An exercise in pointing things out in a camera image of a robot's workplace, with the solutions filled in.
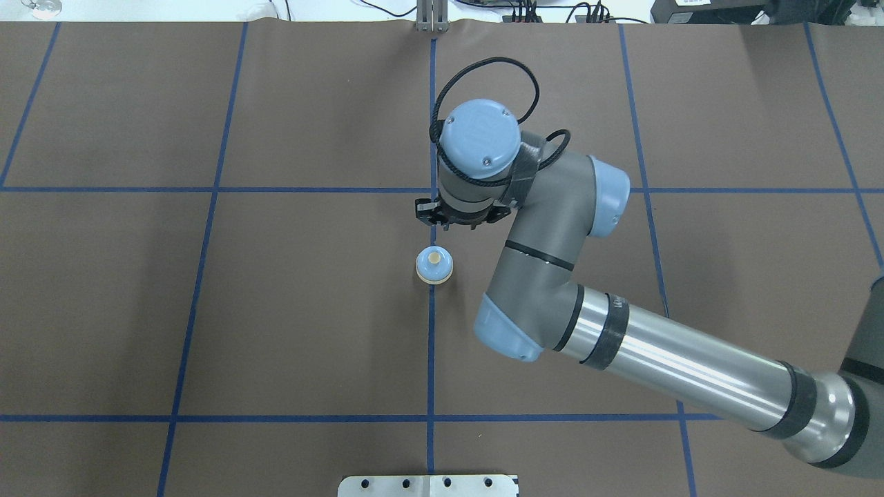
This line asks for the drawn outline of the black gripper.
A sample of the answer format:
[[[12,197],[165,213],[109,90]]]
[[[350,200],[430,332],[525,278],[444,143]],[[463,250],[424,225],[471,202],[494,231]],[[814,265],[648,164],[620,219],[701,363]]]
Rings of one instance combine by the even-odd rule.
[[[506,218],[512,209],[491,202],[447,202],[442,196],[414,200],[414,216],[427,226],[448,230],[452,224],[476,229],[480,224],[494,224]]]

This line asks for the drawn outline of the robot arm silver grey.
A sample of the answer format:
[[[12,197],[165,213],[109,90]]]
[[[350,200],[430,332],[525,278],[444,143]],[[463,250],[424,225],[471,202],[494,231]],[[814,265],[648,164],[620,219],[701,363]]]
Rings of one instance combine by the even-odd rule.
[[[476,227],[514,214],[474,334],[507,358],[565,353],[668,394],[765,438],[808,465],[882,477],[882,279],[836,372],[808,372],[723,342],[573,280],[587,238],[613,232],[629,196],[623,170],[555,146],[490,99],[430,113],[439,194],[416,216],[442,227]]]

